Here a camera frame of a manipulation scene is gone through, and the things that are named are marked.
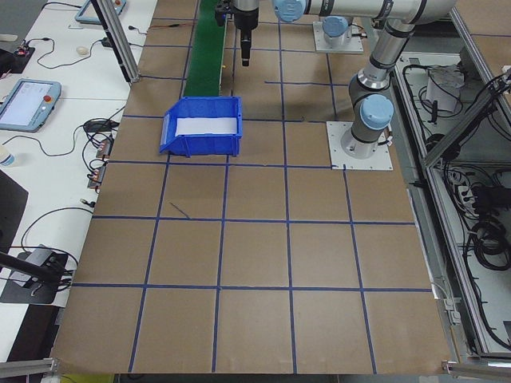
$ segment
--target blue plastic bin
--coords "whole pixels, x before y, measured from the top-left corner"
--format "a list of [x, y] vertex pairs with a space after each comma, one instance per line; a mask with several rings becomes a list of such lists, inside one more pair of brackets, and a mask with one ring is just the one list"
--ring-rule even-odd
[[[235, 117], [236, 134], [176, 135], [178, 118]], [[178, 156], [240, 153], [242, 136], [240, 97], [183, 97], [164, 115], [160, 153]]]

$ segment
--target black monitor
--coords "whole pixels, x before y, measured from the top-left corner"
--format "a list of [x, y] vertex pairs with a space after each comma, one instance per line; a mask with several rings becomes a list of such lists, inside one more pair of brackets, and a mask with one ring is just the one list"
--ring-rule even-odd
[[8, 253], [22, 221], [29, 193], [0, 170], [0, 251]]

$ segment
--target tablet screen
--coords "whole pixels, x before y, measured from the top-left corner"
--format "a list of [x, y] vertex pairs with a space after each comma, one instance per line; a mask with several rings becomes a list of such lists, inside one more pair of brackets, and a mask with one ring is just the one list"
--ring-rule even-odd
[[34, 117], [51, 84], [23, 82], [0, 116], [0, 124], [27, 126]]

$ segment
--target grid square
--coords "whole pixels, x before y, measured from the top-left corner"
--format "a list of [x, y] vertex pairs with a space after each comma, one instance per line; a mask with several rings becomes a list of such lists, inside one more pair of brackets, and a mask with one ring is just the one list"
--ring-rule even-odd
[[181, 79], [188, 56], [188, 47], [146, 46], [138, 68], [142, 76], [175, 77]]
[[293, 286], [359, 288], [349, 225], [292, 224]]
[[181, 80], [143, 77], [131, 87], [125, 115], [161, 117], [179, 100], [180, 89]]
[[282, 124], [279, 122], [243, 122], [240, 154], [230, 164], [281, 165], [284, 162]]
[[331, 166], [327, 126], [308, 123], [286, 123], [288, 165]]
[[415, 226], [357, 225], [365, 287], [431, 288]]
[[160, 221], [149, 281], [215, 286], [220, 228], [220, 222]]
[[148, 290], [133, 372], [210, 373], [215, 296], [214, 290]]
[[147, 219], [93, 219], [73, 281], [144, 283], [154, 225]]
[[329, 85], [284, 85], [286, 120], [334, 120], [334, 104]]
[[289, 293], [220, 293], [218, 373], [292, 373]]
[[242, 66], [241, 53], [236, 55], [234, 62], [236, 85], [241, 82], [247, 85], [264, 84], [265, 81], [280, 81], [279, 52], [256, 50], [251, 53], [250, 66]]
[[450, 353], [431, 293], [366, 293], [366, 305], [378, 373], [442, 373]]
[[414, 221], [405, 183], [395, 167], [392, 172], [347, 171], [347, 180], [353, 220]]
[[330, 84], [324, 53], [282, 52], [282, 68], [284, 82]]
[[[165, 46], [165, 45], [181, 45], [188, 47], [191, 43], [192, 25], [190, 20], [173, 19], [172, 24], [186, 24], [180, 28], [152, 28], [147, 31], [145, 39], [145, 47], [147, 46]], [[154, 19], [151, 26], [167, 26], [169, 20]]]
[[121, 120], [110, 159], [167, 162], [167, 154], [159, 153], [161, 129], [162, 119], [160, 118], [124, 117]]
[[94, 215], [155, 217], [165, 165], [109, 164]]
[[298, 373], [373, 372], [360, 293], [296, 291], [293, 299]]
[[283, 169], [231, 166], [227, 218], [286, 219]]
[[316, 51], [311, 24], [281, 24], [280, 33], [282, 50]]
[[225, 223], [223, 286], [289, 286], [285, 223]]
[[289, 216], [296, 220], [347, 221], [343, 175], [330, 169], [288, 169]]
[[171, 165], [161, 216], [221, 218], [224, 183], [224, 166]]
[[141, 296], [136, 288], [73, 287], [51, 352], [61, 371], [128, 371]]
[[336, 121], [353, 121], [355, 113], [347, 86], [334, 86]]
[[241, 80], [236, 74], [234, 95], [240, 96], [243, 117], [250, 120], [282, 120], [282, 95], [280, 84], [265, 84], [264, 81]]
[[197, 1], [172, 2], [160, 0], [154, 9], [153, 18], [194, 18]]

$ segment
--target white bracket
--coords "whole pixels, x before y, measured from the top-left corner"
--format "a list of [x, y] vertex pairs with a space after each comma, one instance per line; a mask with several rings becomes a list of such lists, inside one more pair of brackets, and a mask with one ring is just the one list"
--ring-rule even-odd
[[[328, 121], [327, 122], [327, 135], [328, 145], [330, 146], [330, 159], [332, 169], [343, 170], [393, 170], [392, 160], [388, 146], [380, 145], [376, 148], [373, 156], [366, 160], [359, 160], [348, 156], [341, 148], [341, 138], [346, 130], [352, 126], [350, 121]], [[380, 141], [386, 140], [385, 135], [382, 133]]]

